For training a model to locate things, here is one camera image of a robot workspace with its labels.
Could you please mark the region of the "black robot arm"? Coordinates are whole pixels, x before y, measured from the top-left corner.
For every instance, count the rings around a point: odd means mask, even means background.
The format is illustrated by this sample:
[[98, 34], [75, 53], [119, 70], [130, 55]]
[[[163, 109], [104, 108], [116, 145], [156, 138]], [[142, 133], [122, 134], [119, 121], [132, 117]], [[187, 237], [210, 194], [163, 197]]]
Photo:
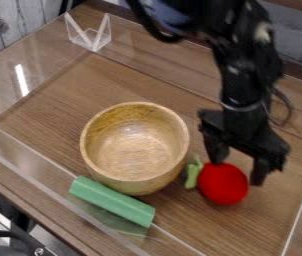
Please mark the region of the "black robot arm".
[[213, 164], [237, 149], [254, 159], [250, 184], [282, 170], [290, 145], [271, 126], [271, 100], [291, 102], [277, 89], [283, 64], [267, 10], [257, 0], [126, 0], [151, 36], [164, 43], [206, 42], [221, 72], [219, 111], [201, 109], [199, 130]]

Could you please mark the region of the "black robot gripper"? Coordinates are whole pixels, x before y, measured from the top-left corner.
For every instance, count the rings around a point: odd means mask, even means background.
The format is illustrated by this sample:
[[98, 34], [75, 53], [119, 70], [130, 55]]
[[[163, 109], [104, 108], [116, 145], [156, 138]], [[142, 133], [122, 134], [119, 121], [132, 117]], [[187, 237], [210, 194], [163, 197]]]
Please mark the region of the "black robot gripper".
[[258, 115], [237, 114], [231, 111], [199, 109], [199, 131], [214, 165], [221, 165], [235, 148], [254, 159], [250, 184], [262, 186], [273, 171], [282, 171], [290, 145], [271, 129], [266, 119]]

